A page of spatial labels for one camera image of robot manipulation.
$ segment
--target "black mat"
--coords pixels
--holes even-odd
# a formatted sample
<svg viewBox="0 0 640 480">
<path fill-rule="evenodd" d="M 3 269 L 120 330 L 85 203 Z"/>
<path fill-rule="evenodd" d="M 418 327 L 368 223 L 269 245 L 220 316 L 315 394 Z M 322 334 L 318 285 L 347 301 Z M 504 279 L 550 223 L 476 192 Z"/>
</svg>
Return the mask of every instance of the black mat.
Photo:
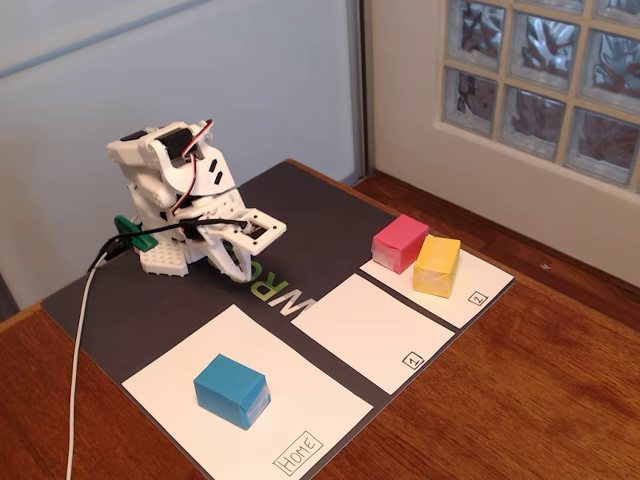
<svg viewBox="0 0 640 480">
<path fill-rule="evenodd" d="M 391 215 L 287 163 L 277 165 L 244 184 L 240 192 L 248 207 L 259 208 L 287 224 L 285 235 L 255 258 L 261 267 L 257 282 L 267 281 L 269 272 L 272 272 L 274 285 L 288 282 L 270 300 L 295 289 L 302 292 L 298 302 L 308 298 L 319 300 L 352 274 L 359 273 L 402 303 L 421 313 L 428 313 L 359 271 L 359 267 L 371 258 L 373 235 L 393 220 Z M 284 303 L 269 306 L 252 293 L 251 284 L 234 283 L 220 275 L 206 259 L 190 265 L 189 272 L 184 278 L 148 275 L 141 270 L 137 255 L 130 252 L 96 273 L 82 347 L 118 385 L 229 306 L 237 305 L 374 407 L 328 455 L 314 465 L 303 477 L 305 479 L 315 475 L 402 391 L 401 388 L 396 395 L 390 396 L 371 383 L 291 325 L 299 312 L 283 316 L 280 311 Z M 44 309 L 71 336 L 76 333 L 85 282 L 86 278 L 81 278 L 43 302 Z M 258 292 L 269 291 L 264 286 L 257 288 Z M 459 329 L 442 323 L 456 335 L 438 354 L 461 334 Z M 419 369 L 405 386 L 431 361 Z"/>
</svg>

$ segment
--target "red cube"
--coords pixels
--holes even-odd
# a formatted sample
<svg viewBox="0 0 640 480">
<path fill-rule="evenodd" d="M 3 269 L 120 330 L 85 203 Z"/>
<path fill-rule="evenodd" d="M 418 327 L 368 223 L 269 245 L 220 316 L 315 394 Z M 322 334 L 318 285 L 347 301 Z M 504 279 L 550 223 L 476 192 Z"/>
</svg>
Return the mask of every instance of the red cube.
<svg viewBox="0 0 640 480">
<path fill-rule="evenodd" d="M 428 234 L 428 225 L 400 215 L 373 237 L 373 261 L 402 273 L 416 261 Z"/>
</svg>

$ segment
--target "wooden surface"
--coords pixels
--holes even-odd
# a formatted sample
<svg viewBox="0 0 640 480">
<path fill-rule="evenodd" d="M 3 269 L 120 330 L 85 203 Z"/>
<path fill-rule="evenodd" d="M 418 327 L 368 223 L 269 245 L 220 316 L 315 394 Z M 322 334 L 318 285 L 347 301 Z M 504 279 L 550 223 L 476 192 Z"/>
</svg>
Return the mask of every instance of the wooden surface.
<svg viewBox="0 0 640 480">
<path fill-rule="evenodd" d="M 640 478 L 638 333 L 516 277 L 316 478 Z M 0 333 L 3 478 L 63 478 L 72 347 L 37 307 Z M 77 401 L 74 478 L 202 478 L 85 355 Z"/>
<path fill-rule="evenodd" d="M 637 287 L 384 173 L 375 172 L 356 190 L 640 331 Z"/>
</svg>

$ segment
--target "white paper sheet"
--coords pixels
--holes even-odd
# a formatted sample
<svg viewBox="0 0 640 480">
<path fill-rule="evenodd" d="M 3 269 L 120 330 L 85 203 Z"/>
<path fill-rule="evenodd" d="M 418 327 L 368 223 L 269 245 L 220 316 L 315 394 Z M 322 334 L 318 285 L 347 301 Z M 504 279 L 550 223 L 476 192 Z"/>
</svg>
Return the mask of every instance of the white paper sheet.
<svg viewBox="0 0 640 480">
<path fill-rule="evenodd" d="M 219 353 L 266 376 L 247 431 L 198 406 L 193 379 Z M 123 386 L 216 480 L 298 479 L 372 408 L 235 305 Z"/>
<path fill-rule="evenodd" d="M 413 289 L 413 264 L 399 275 L 373 260 L 360 268 L 458 328 L 471 321 L 513 280 L 513 276 L 464 250 L 460 251 L 450 298 L 416 292 Z"/>
<path fill-rule="evenodd" d="M 453 336 L 355 274 L 293 324 L 390 395 Z"/>
</svg>

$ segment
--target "glass block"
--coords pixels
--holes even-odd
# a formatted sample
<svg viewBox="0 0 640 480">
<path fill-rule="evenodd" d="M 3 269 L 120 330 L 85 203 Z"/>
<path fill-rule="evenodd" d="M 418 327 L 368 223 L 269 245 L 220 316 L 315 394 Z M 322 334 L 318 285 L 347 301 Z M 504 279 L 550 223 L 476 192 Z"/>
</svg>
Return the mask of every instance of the glass block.
<svg viewBox="0 0 640 480">
<path fill-rule="evenodd" d="M 518 13 L 509 73 L 526 81 L 567 91 L 580 27 Z"/>
<path fill-rule="evenodd" d="M 453 68 L 445 69 L 443 120 L 490 136 L 498 84 Z"/>
<path fill-rule="evenodd" d="M 576 108 L 565 166 L 615 185 L 627 186 L 639 139 L 637 125 Z"/>
<path fill-rule="evenodd" d="M 566 105 L 526 90 L 507 87 L 502 141 L 547 160 L 556 155 Z"/>
<path fill-rule="evenodd" d="M 580 14 L 584 10 L 584 0 L 516 0 L 517 3 L 529 3 L 553 8 L 562 12 Z"/>
<path fill-rule="evenodd" d="M 504 18 L 504 8 L 449 0 L 447 56 L 497 71 Z"/>
<path fill-rule="evenodd" d="M 597 0 L 596 16 L 623 25 L 640 25 L 640 0 Z"/>
<path fill-rule="evenodd" d="M 582 96 L 640 113 L 640 41 L 592 30 L 587 52 Z"/>
</svg>

